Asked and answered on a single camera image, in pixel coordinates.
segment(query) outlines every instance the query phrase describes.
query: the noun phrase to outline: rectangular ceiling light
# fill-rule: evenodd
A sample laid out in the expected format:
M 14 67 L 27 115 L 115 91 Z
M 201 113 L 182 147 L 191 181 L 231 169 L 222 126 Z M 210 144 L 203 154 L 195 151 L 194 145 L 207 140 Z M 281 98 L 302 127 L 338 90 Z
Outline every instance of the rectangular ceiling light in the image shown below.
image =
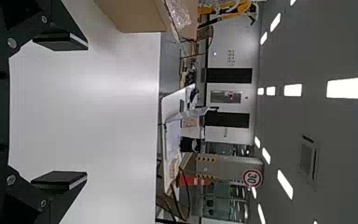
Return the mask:
M 302 84 L 284 86 L 283 95 L 300 97 L 302 95 Z
M 258 88 L 257 95 L 264 95 L 264 88 Z
M 258 210 L 258 215 L 260 216 L 261 224 L 266 224 L 266 219 L 264 218 L 263 209 L 261 208 L 260 204 L 257 206 L 257 210 Z
M 261 147 L 261 143 L 260 143 L 260 139 L 258 139 L 258 137 L 255 137 L 255 145 L 260 148 Z
M 290 200 L 293 200 L 293 193 L 294 193 L 293 187 L 286 179 L 286 177 L 283 175 L 281 170 L 278 170 L 278 181 L 281 183 L 281 186 L 283 187 L 287 196 L 289 196 Z
M 267 95 L 274 96 L 275 93 L 276 93 L 276 88 L 275 87 L 267 87 Z
M 274 21 L 271 23 L 269 30 L 271 32 L 273 32 L 275 30 L 275 28 L 277 28 L 277 26 L 280 22 L 281 22 L 281 13 L 278 13 L 278 15 L 275 17 Z
M 327 98 L 358 99 L 358 77 L 328 81 Z
M 269 37 L 269 34 L 267 32 L 265 32 L 260 38 L 260 45 L 264 45 L 264 42 L 266 42 L 268 37 Z
M 264 147 L 263 147 L 261 154 L 263 155 L 264 160 L 266 160 L 268 165 L 270 165 L 271 164 L 271 156 L 269 155 L 269 152 Z
M 254 198 L 257 198 L 257 191 L 255 190 L 255 188 L 252 188 L 252 194 L 254 195 Z

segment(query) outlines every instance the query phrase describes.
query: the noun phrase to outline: air vent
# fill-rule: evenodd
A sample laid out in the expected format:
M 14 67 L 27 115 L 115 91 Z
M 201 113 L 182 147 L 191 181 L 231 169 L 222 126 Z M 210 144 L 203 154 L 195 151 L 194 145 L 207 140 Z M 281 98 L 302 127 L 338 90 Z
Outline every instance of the air vent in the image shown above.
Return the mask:
M 299 147 L 298 167 L 304 179 L 316 190 L 319 145 L 309 136 L 303 135 Z

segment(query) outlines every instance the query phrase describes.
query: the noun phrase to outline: black panel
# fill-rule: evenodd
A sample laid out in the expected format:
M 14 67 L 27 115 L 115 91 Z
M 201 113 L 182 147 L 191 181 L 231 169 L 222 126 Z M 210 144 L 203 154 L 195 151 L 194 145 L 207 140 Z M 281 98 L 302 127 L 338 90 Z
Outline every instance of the black panel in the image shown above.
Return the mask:
M 249 128 L 249 120 L 250 114 L 209 111 L 205 116 L 205 126 Z
M 208 83 L 252 83 L 253 68 L 209 68 Z

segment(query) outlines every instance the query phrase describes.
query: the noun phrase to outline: black metal frame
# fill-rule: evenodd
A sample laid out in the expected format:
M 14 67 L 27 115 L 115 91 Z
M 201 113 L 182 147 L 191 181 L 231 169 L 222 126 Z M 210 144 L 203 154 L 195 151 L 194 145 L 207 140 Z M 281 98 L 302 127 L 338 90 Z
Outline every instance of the black metal frame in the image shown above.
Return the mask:
M 87 182 L 86 173 L 52 172 L 29 183 L 7 165 L 8 59 L 30 40 L 55 51 L 88 49 L 61 0 L 0 0 L 0 223 L 59 223 Z

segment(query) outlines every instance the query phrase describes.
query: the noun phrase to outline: speed limit sign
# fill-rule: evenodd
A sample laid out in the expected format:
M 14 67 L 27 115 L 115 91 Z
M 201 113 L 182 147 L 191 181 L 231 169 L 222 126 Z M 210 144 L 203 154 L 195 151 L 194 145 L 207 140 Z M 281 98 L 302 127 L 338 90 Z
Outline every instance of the speed limit sign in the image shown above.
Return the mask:
M 257 188 L 263 182 L 263 176 L 258 170 L 247 170 L 243 173 L 243 182 L 250 188 Z

